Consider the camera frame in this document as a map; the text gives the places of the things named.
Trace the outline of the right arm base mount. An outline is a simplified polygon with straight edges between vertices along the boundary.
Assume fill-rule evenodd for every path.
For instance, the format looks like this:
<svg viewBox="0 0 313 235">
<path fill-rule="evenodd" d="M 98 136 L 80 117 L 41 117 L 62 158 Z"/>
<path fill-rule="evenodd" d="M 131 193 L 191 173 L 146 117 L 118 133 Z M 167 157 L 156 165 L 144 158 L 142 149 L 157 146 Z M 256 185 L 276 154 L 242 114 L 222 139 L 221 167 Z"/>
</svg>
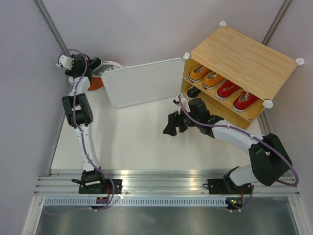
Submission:
<svg viewBox="0 0 313 235">
<path fill-rule="evenodd" d="M 208 179 L 202 187 L 209 191 L 210 195 L 246 195 L 252 193 L 252 184 L 237 186 L 230 179 Z"/>
</svg>

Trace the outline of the black sneaker white laces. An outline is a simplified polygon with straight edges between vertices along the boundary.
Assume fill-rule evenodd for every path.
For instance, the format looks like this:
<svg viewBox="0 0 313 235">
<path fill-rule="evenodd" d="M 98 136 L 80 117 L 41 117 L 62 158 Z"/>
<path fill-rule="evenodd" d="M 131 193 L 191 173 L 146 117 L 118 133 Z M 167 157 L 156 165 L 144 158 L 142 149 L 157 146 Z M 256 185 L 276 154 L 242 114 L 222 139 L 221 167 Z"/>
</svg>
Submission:
<svg viewBox="0 0 313 235">
<path fill-rule="evenodd" d="M 99 57 L 94 57 L 92 60 L 89 61 L 89 68 L 91 69 L 91 72 L 94 73 L 97 70 L 99 70 L 103 65 L 103 60 Z M 74 78 L 69 76 L 67 78 L 67 81 L 69 84 L 74 85 Z"/>
</svg>

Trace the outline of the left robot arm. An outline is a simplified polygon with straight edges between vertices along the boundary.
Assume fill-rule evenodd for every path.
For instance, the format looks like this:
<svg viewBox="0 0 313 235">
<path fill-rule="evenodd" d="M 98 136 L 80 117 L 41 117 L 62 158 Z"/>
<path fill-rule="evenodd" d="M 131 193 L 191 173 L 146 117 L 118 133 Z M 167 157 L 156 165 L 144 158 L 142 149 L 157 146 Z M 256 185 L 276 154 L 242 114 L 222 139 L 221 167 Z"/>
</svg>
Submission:
<svg viewBox="0 0 313 235">
<path fill-rule="evenodd" d="M 94 149 L 91 134 L 93 113 L 86 96 L 95 67 L 86 55 L 80 53 L 70 57 L 62 55 L 57 65 L 66 68 L 65 74 L 74 81 L 69 95 L 62 98 L 66 119 L 76 132 L 83 161 L 81 179 L 72 181 L 79 184 L 80 194 L 101 194 L 106 190 L 107 182 L 100 172 L 101 166 Z"/>
</svg>

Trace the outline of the wooden shoe cabinet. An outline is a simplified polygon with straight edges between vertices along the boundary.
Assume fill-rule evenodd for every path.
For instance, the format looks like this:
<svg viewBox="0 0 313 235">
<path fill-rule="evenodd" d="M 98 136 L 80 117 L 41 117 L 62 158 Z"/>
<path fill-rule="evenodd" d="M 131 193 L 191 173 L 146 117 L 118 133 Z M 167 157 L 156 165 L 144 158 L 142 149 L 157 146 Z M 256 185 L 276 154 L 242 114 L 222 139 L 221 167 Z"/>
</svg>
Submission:
<svg viewBox="0 0 313 235">
<path fill-rule="evenodd" d="M 222 116 L 231 124 L 247 129 L 264 111 L 273 107 L 272 100 L 290 77 L 296 67 L 304 64 L 303 58 L 292 59 L 227 26 L 221 21 L 209 37 L 190 53 L 185 53 L 185 66 L 181 92 L 195 86 L 201 90 L 199 98 L 211 113 Z M 216 91 L 225 81 L 211 90 L 202 86 L 202 80 L 191 82 L 189 73 L 203 65 L 241 88 L 229 98 L 220 100 Z M 259 98 L 243 112 L 233 109 L 234 100 L 243 92 L 250 92 Z"/>
</svg>

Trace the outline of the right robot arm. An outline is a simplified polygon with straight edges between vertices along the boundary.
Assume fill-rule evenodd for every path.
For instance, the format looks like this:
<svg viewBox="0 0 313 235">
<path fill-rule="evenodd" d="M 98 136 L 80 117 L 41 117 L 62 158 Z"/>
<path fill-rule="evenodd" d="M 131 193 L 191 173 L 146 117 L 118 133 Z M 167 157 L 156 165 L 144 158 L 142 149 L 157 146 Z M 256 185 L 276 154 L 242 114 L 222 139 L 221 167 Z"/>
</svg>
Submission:
<svg viewBox="0 0 313 235">
<path fill-rule="evenodd" d="M 268 187 L 275 182 L 282 183 L 280 177 L 293 170 L 292 161 L 275 134 L 254 135 L 233 126 L 222 117 L 211 114 L 200 98 L 188 101 L 189 110 L 185 109 L 181 95 L 177 95 L 173 103 L 178 110 L 169 114 L 164 134 L 174 137 L 188 128 L 197 128 L 203 135 L 226 141 L 249 155 L 249 165 L 237 166 L 221 179 L 225 192 L 239 193 L 241 187 L 253 183 Z"/>
</svg>

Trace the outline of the grey sneaker orange sole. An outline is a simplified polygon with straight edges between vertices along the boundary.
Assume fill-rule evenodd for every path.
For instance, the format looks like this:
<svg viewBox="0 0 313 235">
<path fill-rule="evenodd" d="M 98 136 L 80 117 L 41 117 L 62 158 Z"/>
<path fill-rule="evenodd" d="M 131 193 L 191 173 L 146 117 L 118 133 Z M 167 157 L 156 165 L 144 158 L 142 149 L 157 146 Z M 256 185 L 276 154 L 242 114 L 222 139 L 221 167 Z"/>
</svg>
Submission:
<svg viewBox="0 0 313 235">
<path fill-rule="evenodd" d="M 88 92 L 95 92 L 99 89 L 104 88 L 104 83 L 101 77 L 93 77 L 90 83 L 90 87 L 88 88 Z"/>
</svg>

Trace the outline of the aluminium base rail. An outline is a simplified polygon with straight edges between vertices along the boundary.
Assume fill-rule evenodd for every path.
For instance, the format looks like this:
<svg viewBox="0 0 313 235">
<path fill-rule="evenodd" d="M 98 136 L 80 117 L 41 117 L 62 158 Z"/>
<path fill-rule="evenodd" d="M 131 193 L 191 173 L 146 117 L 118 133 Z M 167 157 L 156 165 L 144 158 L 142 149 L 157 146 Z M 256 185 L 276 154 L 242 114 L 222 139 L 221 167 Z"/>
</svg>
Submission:
<svg viewBox="0 0 313 235">
<path fill-rule="evenodd" d="M 122 180 L 122 195 L 132 197 L 206 197 L 202 188 L 207 179 L 222 178 L 226 170 L 106 170 Z M 37 196 L 77 196 L 80 169 L 53 169 L 37 181 Z"/>
</svg>

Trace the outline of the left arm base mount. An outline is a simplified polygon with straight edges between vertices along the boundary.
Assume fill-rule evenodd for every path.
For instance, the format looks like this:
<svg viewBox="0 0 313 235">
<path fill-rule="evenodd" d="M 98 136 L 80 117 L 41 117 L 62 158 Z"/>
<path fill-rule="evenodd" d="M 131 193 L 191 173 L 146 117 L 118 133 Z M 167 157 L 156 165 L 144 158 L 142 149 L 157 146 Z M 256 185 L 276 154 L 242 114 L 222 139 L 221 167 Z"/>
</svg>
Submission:
<svg viewBox="0 0 313 235">
<path fill-rule="evenodd" d="M 84 186 L 81 184 L 80 180 L 72 179 L 73 183 L 79 185 L 79 194 L 112 194 L 113 185 L 109 179 L 105 179 L 103 183 L 96 182 L 96 184 Z M 122 179 L 113 179 L 114 183 L 114 194 L 120 194 L 122 190 Z"/>
</svg>

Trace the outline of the white cabinet door panel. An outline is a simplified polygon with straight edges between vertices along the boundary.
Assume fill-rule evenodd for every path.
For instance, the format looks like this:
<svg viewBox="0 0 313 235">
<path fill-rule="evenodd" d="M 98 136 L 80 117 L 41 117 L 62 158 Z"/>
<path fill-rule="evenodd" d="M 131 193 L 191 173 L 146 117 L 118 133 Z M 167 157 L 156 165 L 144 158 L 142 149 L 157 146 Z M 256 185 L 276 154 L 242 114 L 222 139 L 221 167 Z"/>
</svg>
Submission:
<svg viewBox="0 0 313 235">
<path fill-rule="evenodd" d="M 106 71 L 101 79 L 115 108 L 173 97 L 180 92 L 185 61 L 175 58 Z"/>
</svg>

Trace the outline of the red sneaker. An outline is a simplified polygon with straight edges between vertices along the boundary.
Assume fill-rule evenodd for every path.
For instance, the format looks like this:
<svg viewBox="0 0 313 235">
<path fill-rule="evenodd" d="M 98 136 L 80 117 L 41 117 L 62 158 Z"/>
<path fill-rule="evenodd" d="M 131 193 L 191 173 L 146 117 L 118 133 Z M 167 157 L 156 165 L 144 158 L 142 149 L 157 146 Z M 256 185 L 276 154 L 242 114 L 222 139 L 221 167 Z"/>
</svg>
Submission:
<svg viewBox="0 0 313 235">
<path fill-rule="evenodd" d="M 216 91 L 216 97 L 220 100 L 229 98 L 234 92 L 238 91 L 241 87 L 237 84 L 227 80 Z"/>
<path fill-rule="evenodd" d="M 253 105 L 259 98 L 250 92 L 243 91 L 233 102 L 233 109 L 237 112 L 243 112 Z"/>
</svg>

